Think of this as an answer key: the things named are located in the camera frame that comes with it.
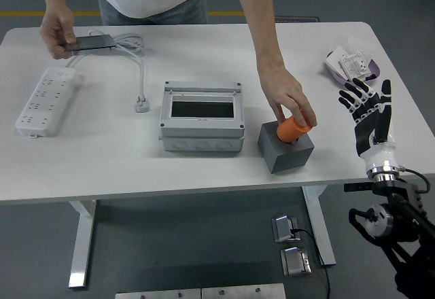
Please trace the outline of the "person's right hand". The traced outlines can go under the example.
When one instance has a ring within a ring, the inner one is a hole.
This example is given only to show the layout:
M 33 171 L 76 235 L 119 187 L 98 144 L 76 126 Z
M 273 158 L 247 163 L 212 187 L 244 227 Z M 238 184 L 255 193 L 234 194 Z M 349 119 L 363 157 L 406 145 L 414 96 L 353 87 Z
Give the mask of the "person's right hand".
M 76 44 L 73 27 L 74 15 L 66 5 L 50 5 L 46 8 L 39 32 L 53 59 L 71 57 L 65 47 Z

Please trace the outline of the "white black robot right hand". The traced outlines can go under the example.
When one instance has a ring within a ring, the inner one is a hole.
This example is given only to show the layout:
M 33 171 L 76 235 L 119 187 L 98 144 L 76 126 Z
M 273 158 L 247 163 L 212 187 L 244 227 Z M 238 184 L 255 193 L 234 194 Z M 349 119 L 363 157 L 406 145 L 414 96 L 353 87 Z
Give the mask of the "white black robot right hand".
M 355 122 L 356 151 L 365 162 L 368 178 L 373 180 L 380 174 L 397 177 L 400 169 L 394 156 L 391 82 L 384 80 L 380 93 L 357 78 L 345 87 L 338 100 Z

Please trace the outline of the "person's left hand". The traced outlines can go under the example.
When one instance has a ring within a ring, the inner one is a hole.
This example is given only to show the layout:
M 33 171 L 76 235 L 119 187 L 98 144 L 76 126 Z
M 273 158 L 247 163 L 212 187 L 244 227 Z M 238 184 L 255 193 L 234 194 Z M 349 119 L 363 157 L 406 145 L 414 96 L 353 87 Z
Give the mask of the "person's left hand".
M 302 85 L 285 68 L 282 60 L 258 63 L 258 75 L 263 93 L 278 123 L 285 122 L 285 107 L 300 126 L 317 126 L 315 112 Z

